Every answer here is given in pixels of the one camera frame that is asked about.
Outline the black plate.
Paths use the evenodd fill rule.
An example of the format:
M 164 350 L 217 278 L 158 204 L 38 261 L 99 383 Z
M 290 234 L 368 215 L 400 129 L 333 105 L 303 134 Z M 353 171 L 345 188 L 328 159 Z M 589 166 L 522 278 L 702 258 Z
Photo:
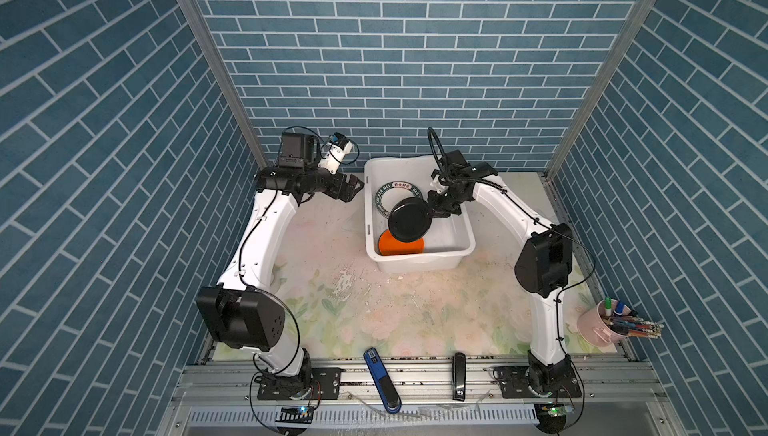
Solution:
M 423 238 L 432 225 L 427 201 L 409 198 L 401 201 L 388 217 L 388 230 L 399 241 L 414 242 Z

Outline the green rimmed white plate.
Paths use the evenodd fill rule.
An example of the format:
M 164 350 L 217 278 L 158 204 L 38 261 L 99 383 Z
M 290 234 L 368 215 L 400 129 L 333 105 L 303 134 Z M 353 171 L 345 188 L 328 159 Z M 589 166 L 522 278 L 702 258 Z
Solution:
M 374 195 L 374 203 L 378 212 L 388 218 L 392 210 L 403 200 L 423 198 L 421 190 L 407 181 L 391 181 L 382 185 Z

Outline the orange plastic plate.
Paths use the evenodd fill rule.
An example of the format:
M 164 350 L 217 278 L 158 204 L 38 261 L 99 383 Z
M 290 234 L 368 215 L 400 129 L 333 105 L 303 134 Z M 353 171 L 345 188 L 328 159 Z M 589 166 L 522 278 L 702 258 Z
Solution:
M 381 234 L 377 246 L 379 254 L 385 257 L 422 254 L 424 247 L 423 238 L 414 242 L 402 242 L 397 240 L 389 230 Z

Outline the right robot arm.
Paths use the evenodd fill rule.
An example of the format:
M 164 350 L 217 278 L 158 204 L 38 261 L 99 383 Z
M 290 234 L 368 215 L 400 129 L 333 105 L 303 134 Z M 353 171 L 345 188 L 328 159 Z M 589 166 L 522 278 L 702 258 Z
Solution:
M 572 230 L 534 211 L 487 165 L 451 165 L 432 172 L 431 216 L 457 215 L 467 202 L 481 204 L 519 240 L 521 251 L 513 272 L 529 294 L 532 317 L 528 384 L 540 396 L 556 393 L 575 377 L 564 342 L 563 309 L 564 293 L 577 286 L 569 282 L 575 244 Z

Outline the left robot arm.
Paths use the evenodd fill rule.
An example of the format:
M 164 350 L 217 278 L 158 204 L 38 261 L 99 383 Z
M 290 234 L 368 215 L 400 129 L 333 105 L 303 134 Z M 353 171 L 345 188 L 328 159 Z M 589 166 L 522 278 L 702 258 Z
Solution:
M 355 161 L 356 143 L 334 133 L 326 139 L 299 127 L 283 132 L 274 165 L 258 171 L 248 220 L 232 262 L 212 286 L 202 287 L 196 306 L 217 343 L 250 350 L 270 374 L 301 376 L 308 357 L 296 316 L 272 291 L 274 265 L 289 223 L 315 195 L 351 202 L 363 189 L 342 165 Z

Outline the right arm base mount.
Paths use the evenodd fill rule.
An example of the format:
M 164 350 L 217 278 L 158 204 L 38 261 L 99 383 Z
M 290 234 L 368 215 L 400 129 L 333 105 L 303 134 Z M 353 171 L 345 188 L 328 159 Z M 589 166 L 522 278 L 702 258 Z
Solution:
M 496 366 L 491 370 L 504 399 L 555 397 L 577 398 L 583 395 L 581 382 L 569 359 L 542 366 Z

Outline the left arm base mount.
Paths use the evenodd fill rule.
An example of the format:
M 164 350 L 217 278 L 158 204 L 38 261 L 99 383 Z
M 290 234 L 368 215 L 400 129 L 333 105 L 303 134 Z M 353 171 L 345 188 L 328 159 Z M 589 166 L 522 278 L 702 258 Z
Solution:
M 310 372 L 302 370 L 296 376 L 275 376 L 271 373 L 259 375 L 256 398 L 259 401 L 288 401 L 313 398 L 337 400 L 341 384 L 342 370 L 339 367 L 312 368 Z

